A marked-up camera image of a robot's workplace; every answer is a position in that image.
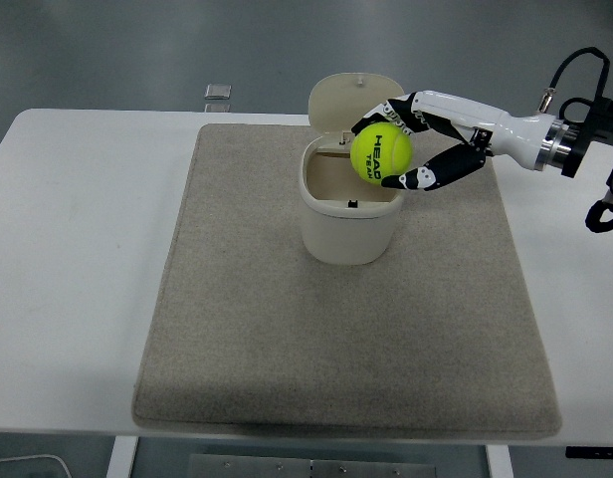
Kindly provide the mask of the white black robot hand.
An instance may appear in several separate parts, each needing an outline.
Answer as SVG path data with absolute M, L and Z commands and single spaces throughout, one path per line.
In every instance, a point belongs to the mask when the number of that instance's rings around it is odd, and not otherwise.
M 516 118 L 501 109 L 444 93 L 421 91 L 390 99 L 351 128 L 389 122 L 407 134 L 432 129 L 458 143 L 406 173 L 389 175 L 380 185 L 406 190 L 438 189 L 482 168 L 489 156 L 507 155 L 528 170 L 557 162 L 568 131 L 563 120 L 538 113 Z

